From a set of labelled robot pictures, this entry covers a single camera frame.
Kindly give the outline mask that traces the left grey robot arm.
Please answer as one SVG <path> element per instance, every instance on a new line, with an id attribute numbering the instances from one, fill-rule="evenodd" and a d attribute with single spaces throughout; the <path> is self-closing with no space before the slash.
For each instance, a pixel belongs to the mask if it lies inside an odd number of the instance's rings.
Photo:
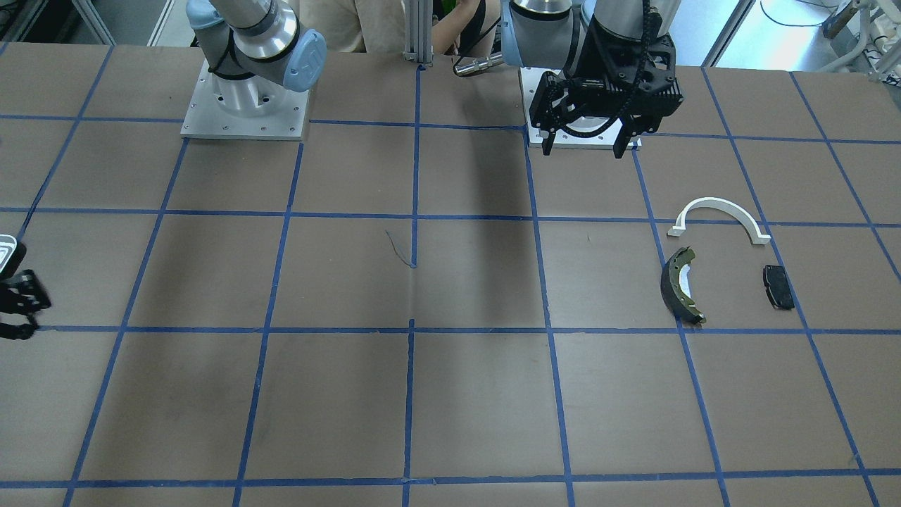
<path id="1" fill-rule="evenodd" d="M 503 1 L 500 51 L 457 61 L 454 73 L 500 63 L 538 68 L 527 112 L 543 153 L 559 132 L 588 140 L 620 124 L 611 147 L 621 158 L 684 102 L 669 34 L 678 9 L 678 1 Z"/>

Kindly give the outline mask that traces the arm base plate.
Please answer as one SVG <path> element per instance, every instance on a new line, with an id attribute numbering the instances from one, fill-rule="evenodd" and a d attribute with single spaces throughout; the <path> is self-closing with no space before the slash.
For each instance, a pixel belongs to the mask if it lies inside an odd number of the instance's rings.
<path id="1" fill-rule="evenodd" d="M 532 99 L 534 99 L 536 95 L 538 81 L 540 80 L 541 75 L 546 71 L 556 72 L 553 68 L 519 68 L 522 91 L 522 111 L 524 111 L 525 114 L 525 125 L 527 126 L 527 137 L 530 148 L 540 149 L 541 142 L 543 142 L 543 138 L 541 137 L 538 128 L 531 125 L 530 106 Z M 569 125 L 569 127 L 579 132 L 590 132 L 599 128 L 606 121 L 606 118 L 577 118 L 575 122 Z M 602 134 L 592 138 L 577 138 L 576 136 L 566 134 L 566 132 L 559 131 L 555 136 L 553 148 L 612 150 L 621 128 L 622 122 L 617 120 L 614 125 L 610 126 L 602 132 Z"/>
<path id="2" fill-rule="evenodd" d="M 284 89 L 260 76 L 225 80 L 201 64 L 180 134 L 203 140 L 301 142 L 309 91 Z"/>

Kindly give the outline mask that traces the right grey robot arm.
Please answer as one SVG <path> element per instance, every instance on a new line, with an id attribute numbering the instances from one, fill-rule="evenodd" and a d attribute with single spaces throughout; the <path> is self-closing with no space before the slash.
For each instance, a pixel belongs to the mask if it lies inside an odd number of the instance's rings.
<path id="1" fill-rule="evenodd" d="M 187 19 L 199 40 L 207 63 L 194 90 L 199 106 L 189 107 L 189 117 L 207 107 L 220 119 L 250 122 L 273 119 L 287 113 L 284 100 L 305 94 L 325 66 L 326 44 L 321 33 L 306 27 L 286 1 L 187 1 Z M 182 134 L 197 137 L 189 123 Z M 25 322 L 2 321 L 2 338 L 27 340 L 39 329 L 36 314 L 52 306 L 51 299 L 33 270 L 21 270 L 27 247 L 13 235 L 2 234 L 2 315 L 22 315 Z"/>

